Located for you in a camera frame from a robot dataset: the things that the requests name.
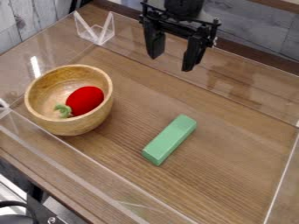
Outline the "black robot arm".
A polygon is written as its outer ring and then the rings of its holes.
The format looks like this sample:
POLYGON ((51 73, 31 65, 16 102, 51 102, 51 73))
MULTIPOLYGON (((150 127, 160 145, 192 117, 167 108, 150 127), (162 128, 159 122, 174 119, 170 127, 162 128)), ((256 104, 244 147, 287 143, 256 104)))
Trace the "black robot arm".
POLYGON ((218 41, 220 20, 203 10, 204 0, 142 0, 139 23, 144 28, 147 54, 156 59, 164 53, 166 34, 188 40, 182 70, 190 72, 202 62, 207 48, 218 41))

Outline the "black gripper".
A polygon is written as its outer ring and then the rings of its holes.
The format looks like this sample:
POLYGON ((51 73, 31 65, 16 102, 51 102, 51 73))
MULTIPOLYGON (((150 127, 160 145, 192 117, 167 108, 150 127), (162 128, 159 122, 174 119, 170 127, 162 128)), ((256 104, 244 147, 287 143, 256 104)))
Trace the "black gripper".
POLYGON ((182 70, 190 72, 202 62, 206 48, 215 46, 220 20, 204 11, 204 0, 142 0, 140 4, 148 56, 156 59, 164 53, 167 32, 188 39, 182 70))

